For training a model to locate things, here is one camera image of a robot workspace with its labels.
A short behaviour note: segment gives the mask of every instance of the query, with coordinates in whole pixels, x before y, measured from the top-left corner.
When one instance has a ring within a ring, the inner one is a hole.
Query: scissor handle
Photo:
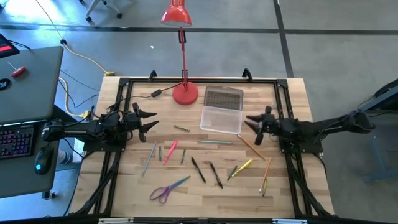
[[[166,203],[167,196],[169,196],[169,187],[158,187],[151,193],[149,199],[155,200],[159,198],[161,203]]]

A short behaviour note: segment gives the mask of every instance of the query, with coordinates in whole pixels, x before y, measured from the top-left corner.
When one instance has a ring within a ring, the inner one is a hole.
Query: lamp shade
[[[170,0],[170,7],[162,16],[161,23],[171,26],[192,26],[191,17],[185,9],[185,0]]]

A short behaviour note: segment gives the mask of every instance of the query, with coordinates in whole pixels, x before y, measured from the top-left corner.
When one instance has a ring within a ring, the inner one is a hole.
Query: pink scissors
[[[184,183],[184,182],[185,182],[186,180],[188,180],[190,177],[191,177],[191,176],[188,176],[188,177],[186,177],[186,178],[184,178],[184,179],[181,179],[181,180],[177,181],[176,183],[174,183],[174,184],[172,184],[172,185],[170,185],[170,186],[167,186],[167,187],[158,187],[158,188],[156,188],[156,189],[151,193],[151,195],[149,196],[149,199],[150,199],[150,200],[155,200],[155,199],[158,199],[158,198],[159,198],[159,202],[160,202],[160,203],[162,203],[162,204],[163,204],[163,203],[166,203],[167,197],[169,196],[169,193],[170,193],[176,186],[178,186],[178,185]]]

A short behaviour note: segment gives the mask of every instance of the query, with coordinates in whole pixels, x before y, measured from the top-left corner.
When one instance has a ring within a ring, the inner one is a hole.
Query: rgb keyboard
[[[33,133],[33,125],[1,128],[0,159],[31,156]]]

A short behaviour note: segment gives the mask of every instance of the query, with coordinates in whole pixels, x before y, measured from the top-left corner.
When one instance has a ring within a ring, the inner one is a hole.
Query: pink pencil
[[[166,158],[164,158],[163,165],[166,164],[166,162],[168,161],[168,159],[169,159],[170,156],[172,155],[172,153],[173,153],[175,147],[177,146],[177,143],[178,143],[178,141],[174,141],[174,142],[173,142],[172,147],[170,148],[169,153],[167,154]]]

